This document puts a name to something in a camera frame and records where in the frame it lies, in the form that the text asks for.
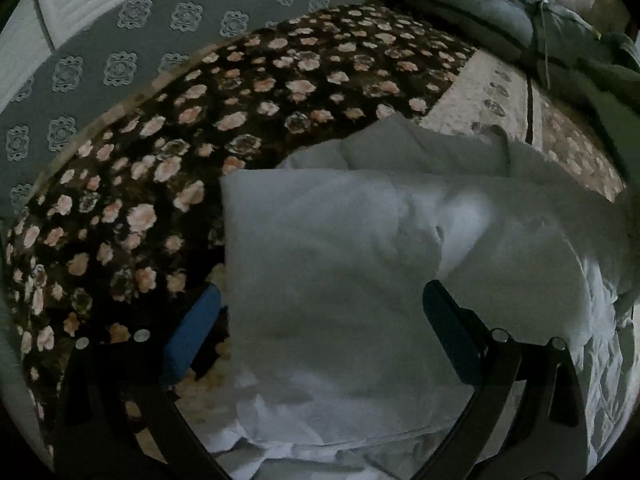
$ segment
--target patterned wallpaper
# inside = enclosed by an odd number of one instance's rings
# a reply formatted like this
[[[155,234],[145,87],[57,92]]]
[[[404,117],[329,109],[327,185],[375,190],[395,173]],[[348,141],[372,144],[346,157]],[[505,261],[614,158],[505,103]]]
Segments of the patterned wallpaper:
[[[24,205],[40,171],[99,114],[191,52],[327,6],[363,0],[128,0],[83,29],[0,114],[0,218]]]

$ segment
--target brown floral blanket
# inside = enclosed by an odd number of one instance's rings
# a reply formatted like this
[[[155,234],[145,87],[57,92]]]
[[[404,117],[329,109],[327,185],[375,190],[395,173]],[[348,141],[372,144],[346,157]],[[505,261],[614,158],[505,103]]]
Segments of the brown floral blanket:
[[[86,128],[34,186],[6,250],[50,452],[75,341],[166,337],[215,281],[220,176],[273,168],[394,111],[420,121],[474,51],[384,7],[322,10],[207,48]],[[223,338],[219,324],[194,362],[199,375]]]

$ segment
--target metal bolt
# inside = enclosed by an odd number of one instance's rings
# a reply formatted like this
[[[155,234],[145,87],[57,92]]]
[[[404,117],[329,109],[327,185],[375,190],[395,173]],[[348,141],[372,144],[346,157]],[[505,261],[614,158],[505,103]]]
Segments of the metal bolt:
[[[501,328],[491,330],[491,337],[498,343],[506,343],[510,338],[509,333]]]
[[[89,340],[85,337],[81,337],[80,339],[78,339],[78,341],[76,341],[76,348],[78,350],[84,350],[88,346],[89,346]]]
[[[151,337],[151,332],[149,332],[149,330],[147,330],[146,328],[140,329],[138,330],[134,335],[133,335],[133,340],[136,343],[143,343],[145,342],[147,339],[149,339]]]
[[[120,477],[115,477],[112,475],[105,475],[103,473],[98,473],[97,475],[91,476],[90,478],[87,478],[86,480],[118,480],[118,478]]]
[[[566,348],[566,342],[561,337],[551,338],[551,345],[559,351],[563,351]]]
[[[527,476],[525,480],[556,480],[556,477],[548,473],[537,473],[533,476]]]

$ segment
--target white fabric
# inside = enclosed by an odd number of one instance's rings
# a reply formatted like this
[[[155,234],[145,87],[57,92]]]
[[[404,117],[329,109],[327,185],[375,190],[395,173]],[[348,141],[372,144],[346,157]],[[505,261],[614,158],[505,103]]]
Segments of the white fabric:
[[[567,339],[593,467],[637,391],[613,307],[632,276],[619,207],[529,146],[399,116],[282,167],[221,181],[232,369],[192,427],[211,452],[236,446],[219,457],[233,478],[411,476],[471,394],[422,314],[433,278],[490,328]]]

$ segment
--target bed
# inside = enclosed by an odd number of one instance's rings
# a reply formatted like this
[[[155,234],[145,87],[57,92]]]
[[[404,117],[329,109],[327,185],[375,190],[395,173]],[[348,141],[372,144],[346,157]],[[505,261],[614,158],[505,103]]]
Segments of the bed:
[[[32,392],[34,406],[25,428],[38,420],[46,452],[75,340],[165,333],[209,283],[222,283],[220,176],[275,167],[393,112],[449,135],[499,124],[609,201],[625,187],[587,117],[423,16],[330,6],[217,41],[67,139],[20,190],[26,208],[5,232],[4,288],[21,346],[9,361],[17,370],[22,354],[22,394]],[[633,341],[621,354],[628,373],[591,399],[607,412],[593,430],[592,464],[638,396],[636,325],[620,329]],[[211,409],[207,392],[224,380],[229,343],[223,316],[193,372],[168,392],[188,422]],[[161,458],[135,405],[127,408],[143,449]]]

